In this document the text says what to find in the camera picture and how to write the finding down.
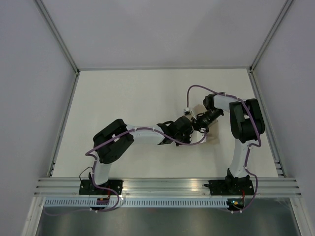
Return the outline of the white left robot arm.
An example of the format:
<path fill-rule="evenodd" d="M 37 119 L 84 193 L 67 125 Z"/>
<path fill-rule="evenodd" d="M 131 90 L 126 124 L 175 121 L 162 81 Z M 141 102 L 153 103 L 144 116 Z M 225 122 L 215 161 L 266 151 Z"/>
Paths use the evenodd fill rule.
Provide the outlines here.
<path fill-rule="evenodd" d="M 190 144 L 192 133 L 191 121 L 185 116 L 151 127 L 127 125 L 122 119 L 113 121 L 93 137 L 93 149 L 86 153 L 94 158 L 90 189 L 98 195 L 106 192 L 112 163 L 131 145 Z"/>

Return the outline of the beige cloth napkin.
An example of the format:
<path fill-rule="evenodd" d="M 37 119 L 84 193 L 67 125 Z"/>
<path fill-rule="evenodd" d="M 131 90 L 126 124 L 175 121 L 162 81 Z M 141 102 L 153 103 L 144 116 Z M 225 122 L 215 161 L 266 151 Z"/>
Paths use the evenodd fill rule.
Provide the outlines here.
<path fill-rule="evenodd" d="M 203 113 L 203 112 L 206 112 L 207 109 L 201 105 L 201 104 L 198 104 L 196 106 L 194 106 L 192 108 L 194 110 L 194 113 L 195 113 L 195 117 L 199 114 L 199 113 Z M 191 116 L 188 116 L 192 122 L 192 125 L 193 125 L 193 128 L 194 128 L 194 118 L 191 117 Z M 207 141 L 205 143 L 210 143 L 210 144 L 216 144 L 219 140 L 219 125 L 218 125 L 218 118 L 208 126 L 208 129 L 206 130 L 207 132 Z"/>

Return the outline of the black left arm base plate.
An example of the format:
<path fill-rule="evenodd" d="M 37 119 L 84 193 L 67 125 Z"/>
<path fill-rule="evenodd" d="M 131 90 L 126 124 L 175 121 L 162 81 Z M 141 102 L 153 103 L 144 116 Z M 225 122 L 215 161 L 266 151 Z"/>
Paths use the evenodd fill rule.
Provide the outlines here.
<path fill-rule="evenodd" d="M 84 179 L 80 182 L 79 195 L 114 195 L 115 191 L 118 195 L 122 193 L 123 181 L 120 179 L 110 179 L 106 183 L 96 187 L 92 180 Z"/>

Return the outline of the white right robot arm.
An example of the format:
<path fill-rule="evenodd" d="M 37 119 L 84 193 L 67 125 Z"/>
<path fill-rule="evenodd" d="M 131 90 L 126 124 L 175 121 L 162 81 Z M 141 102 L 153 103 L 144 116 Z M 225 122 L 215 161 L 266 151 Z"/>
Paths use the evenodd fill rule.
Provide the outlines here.
<path fill-rule="evenodd" d="M 229 113 L 230 128 L 235 138 L 233 159 L 222 180 L 209 180 L 205 187 L 212 196 L 253 195 L 248 160 L 252 147 L 261 146 L 260 135 L 265 123 L 257 99 L 243 101 L 224 93 L 210 94 L 203 100 L 205 112 L 192 118 L 194 130 L 209 130 L 209 125 L 224 113 Z"/>

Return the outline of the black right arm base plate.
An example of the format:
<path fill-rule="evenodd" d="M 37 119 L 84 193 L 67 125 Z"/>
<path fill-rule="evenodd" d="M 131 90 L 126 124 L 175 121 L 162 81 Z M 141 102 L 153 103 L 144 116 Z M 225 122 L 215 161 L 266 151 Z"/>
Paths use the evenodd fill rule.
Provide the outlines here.
<path fill-rule="evenodd" d="M 252 196 L 254 194 L 254 187 L 251 180 L 245 182 L 228 183 L 227 181 L 220 180 L 209 180 L 208 188 L 211 196 Z"/>

